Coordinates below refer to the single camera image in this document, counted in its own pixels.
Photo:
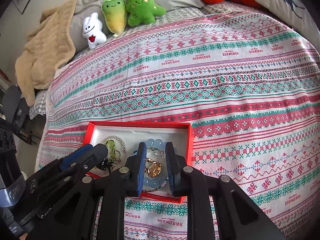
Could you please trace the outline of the gold hair clip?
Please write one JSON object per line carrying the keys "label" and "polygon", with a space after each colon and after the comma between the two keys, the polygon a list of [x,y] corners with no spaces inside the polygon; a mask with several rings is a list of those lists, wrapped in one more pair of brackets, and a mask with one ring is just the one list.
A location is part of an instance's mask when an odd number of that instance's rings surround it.
{"label": "gold hair clip", "polygon": [[149,178],[155,178],[156,176],[160,175],[162,171],[162,165],[159,161],[146,158],[144,171]]}

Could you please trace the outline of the red jewelry box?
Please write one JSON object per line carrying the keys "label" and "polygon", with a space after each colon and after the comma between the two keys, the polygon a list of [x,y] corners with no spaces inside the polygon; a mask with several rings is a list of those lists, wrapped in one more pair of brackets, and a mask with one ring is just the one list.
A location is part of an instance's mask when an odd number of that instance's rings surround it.
{"label": "red jewelry box", "polygon": [[172,142],[175,153],[191,164],[193,132],[189,123],[143,123],[93,121],[87,126],[83,145],[105,144],[108,159],[113,160],[112,171],[125,165],[128,157],[137,153],[140,142],[146,144],[146,158],[159,161],[160,175],[149,178],[144,172],[142,196],[164,202],[180,204],[184,197],[174,197],[169,189],[165,145]]}

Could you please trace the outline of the black hair claw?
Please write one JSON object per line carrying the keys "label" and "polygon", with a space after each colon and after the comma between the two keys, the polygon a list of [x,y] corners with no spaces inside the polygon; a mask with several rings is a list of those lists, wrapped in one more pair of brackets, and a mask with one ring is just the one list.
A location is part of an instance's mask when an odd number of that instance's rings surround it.
{"label": "black hair claw", "polygon": [[114,162],[110,159],[103,159],[99,164],[96,165],[96,168],[101,171],[108,171],[108,173],[111,173],[111,171],[114,168]]}

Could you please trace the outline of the black chair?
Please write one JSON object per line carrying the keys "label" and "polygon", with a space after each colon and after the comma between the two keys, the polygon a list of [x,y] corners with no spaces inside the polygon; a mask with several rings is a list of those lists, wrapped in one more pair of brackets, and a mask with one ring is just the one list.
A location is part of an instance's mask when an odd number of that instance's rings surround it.
{"label": "black chair", "polygon": [[14,135],[23,142],[32,145],[36,144],[32,140],[33,137],[41,139],[32,131],[28,132],[24,129],[25,120],[29,120],[29,106],[25,98],[22,97],[22,92],[18,86],[10,86],[3,95],[1,101],[1,112],[5,116],[5,120],[10,124],[10,128]]}

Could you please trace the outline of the patterned bed cloth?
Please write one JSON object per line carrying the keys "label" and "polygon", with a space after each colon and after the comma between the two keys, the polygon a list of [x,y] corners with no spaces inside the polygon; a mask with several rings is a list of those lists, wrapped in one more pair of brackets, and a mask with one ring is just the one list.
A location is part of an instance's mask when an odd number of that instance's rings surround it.
{"label": "patterned bed cloth", "polygon": [[168,12],[58,70],[36,168],[90,121],[188,122],[191,163],[230,176],[288,239],[319,230],[319,53],[253,10]]}

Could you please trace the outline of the beige quilted blanket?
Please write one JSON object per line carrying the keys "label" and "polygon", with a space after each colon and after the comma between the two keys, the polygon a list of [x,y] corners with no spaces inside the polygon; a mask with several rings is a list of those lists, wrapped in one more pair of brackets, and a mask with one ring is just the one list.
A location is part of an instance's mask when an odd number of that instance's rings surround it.
{"label": "beige quilted blanket", "polygon": [[27,37],[15,63],[17,84],[29,107],[35,103],[35,90],[49,88],[55,72],[75,55],[69,28],[77,0],[42,12],[40,25]]}

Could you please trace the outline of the white bunny plush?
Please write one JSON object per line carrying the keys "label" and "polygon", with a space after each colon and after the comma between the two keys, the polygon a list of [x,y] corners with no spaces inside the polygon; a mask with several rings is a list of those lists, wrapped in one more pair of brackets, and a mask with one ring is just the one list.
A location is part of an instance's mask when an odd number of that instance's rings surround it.
{"label": "white bunny plush", "polygon": [[89,49],[93,50],[100,44],[106,42],[107,37],[102,32],[103,24],[99,20],[97,12],[92,13],[89,17],[86,17],[83,21],[83,37],[87,40]]}

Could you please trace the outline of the green carrot plush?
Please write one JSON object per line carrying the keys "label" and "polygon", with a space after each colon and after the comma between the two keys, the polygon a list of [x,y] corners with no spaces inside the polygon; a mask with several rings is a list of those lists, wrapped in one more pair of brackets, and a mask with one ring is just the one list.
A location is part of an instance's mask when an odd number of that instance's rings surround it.
{"label": "green carrot plush", "polygon": [[114,36],[121,35],[126,27],[126,2],[125,0],[103,0],[101,6],[106,25]]}

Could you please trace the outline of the green tree plush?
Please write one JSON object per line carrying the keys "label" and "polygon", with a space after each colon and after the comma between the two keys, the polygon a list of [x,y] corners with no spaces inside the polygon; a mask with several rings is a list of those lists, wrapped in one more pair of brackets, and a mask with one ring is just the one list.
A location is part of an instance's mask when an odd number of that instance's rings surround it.
{"label": "green tree plush", "polygon": [[161,17],[167,12],[164,7],[157,5],[154,0],[127,0],[126,10],[129,13],[127,22],[131,27],[142,23],[155,23],[156,17]]}

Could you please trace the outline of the white deer pillow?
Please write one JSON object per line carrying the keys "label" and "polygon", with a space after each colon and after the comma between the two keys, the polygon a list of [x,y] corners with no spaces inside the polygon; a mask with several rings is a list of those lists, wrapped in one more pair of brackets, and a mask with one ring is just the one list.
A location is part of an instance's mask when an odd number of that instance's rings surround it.
{"label": "white deer pillow", "polygon": [[319,50],[319,29],[301,0],[255,0]]}

